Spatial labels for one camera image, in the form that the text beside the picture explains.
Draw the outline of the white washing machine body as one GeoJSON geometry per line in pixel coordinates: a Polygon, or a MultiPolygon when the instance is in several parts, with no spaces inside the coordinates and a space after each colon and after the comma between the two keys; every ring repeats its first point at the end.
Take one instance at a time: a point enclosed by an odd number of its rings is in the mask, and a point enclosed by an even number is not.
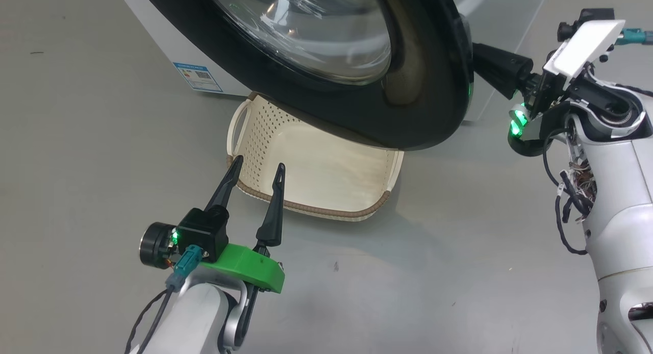
{"type": "MultiPolygon", "coordinates": [[[[222,88],[220,96],[244,98],[251,91],[185,38],[149,0],[124,0],[171,63],[205,66],[222,88]]],[[[474,42],[515,52],[545,0],[454,0],[474,42]]]]}

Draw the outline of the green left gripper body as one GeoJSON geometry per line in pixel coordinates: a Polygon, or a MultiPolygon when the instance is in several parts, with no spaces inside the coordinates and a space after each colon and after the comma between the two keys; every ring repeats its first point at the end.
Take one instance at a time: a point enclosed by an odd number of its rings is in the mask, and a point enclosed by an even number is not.
{"type": "Polygon", "coordinates": [[[154,222],[141,238],[141,263],[172,270],[144,344],[243,344],[258,294],[282,291],[282,265],[265,248],[233,243],[206,263],[198,246],[180,254],[177,237],[177,227],[154,222]]]}

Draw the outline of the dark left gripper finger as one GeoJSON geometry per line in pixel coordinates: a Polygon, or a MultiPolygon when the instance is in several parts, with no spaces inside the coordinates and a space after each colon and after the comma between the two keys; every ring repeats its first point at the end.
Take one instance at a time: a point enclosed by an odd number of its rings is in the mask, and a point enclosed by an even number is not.
{"type": "Polygon", "coordinates": [[[243,156],[237,156],[233,159],[224,177],[222,177],[220,184],[215,189],[212,198],[210,198],[209,203],[204,208],[205,212],[208,212],[214,206],[227,207],[232,189],[238,183],[242,164],[243,156]]]}
{"type": "Polygon", "coordinates": [[[285,164],[279,163],[273,182],[273,191],[263,224],[258,228],[255,248],[279,246],[282,242],[284,219],[285,164]]]}

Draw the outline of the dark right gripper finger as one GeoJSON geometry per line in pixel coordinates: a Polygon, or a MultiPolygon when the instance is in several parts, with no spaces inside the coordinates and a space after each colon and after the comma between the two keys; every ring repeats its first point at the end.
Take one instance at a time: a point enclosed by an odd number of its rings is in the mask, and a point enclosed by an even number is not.
{"type": "Polygon", "coordinates": [[[529,94],[534,88],[532,59],[483,43],[472,47],[475,73],[505,98],[529,94]]]}

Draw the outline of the black round washing machine door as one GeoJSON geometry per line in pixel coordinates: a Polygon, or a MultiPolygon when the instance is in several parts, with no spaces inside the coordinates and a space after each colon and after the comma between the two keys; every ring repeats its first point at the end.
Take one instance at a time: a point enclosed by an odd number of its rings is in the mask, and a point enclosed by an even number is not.
{"type": "Polygon", "coordinates": [[[471,37],[454,0],[148,1],[245,87],[353,142],[429,148],[471,103],[471,37]]]}

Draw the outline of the cream perforated laundry basket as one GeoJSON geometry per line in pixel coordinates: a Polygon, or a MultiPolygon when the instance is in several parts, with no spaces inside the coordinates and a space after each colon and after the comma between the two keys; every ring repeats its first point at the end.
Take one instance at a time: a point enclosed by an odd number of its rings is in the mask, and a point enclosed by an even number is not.
{"type": "Polygon", "coordinates": [[[370,218],[390,198],[402,151],[361,145],[310,126],[257,93],[237,108],[227,132],[227,164],[243,158],[237,187],[271,201],[285,165],[284,208],[324,219],[370,218]]]}

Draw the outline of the blue energy label sticker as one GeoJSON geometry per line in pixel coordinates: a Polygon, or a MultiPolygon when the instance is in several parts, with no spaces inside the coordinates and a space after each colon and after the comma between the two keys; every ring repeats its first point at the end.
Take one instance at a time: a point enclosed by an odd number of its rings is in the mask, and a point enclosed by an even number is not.
{"type": "Polygon", "coordinates": [[[222,88],[205,66],[184,63],[173,63],[173,65],[193,90],[206,93],[223,93],[222,88]]]}

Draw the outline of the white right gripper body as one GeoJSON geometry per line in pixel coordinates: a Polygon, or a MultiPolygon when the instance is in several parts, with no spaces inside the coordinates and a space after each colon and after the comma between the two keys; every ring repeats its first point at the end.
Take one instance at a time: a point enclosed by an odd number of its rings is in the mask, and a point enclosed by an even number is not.
{"type": "Polygon", "coordinates": [[[508,98],[522,94],[524,101],[514,105],[508,131],[508,144],[516,153],[526,157],[540,156],[549,143],[540,135],[536,117],[552,108],[564,95],[569,80],[577,78],[586,64],[604,55],[622,35],[624,20],[578,20],[570,26],[562,22],[558,27],[561,45],[550,53],[542,73],[532,73],[533,62],[513,55],[516,67],[508,88],[508,98]]]}

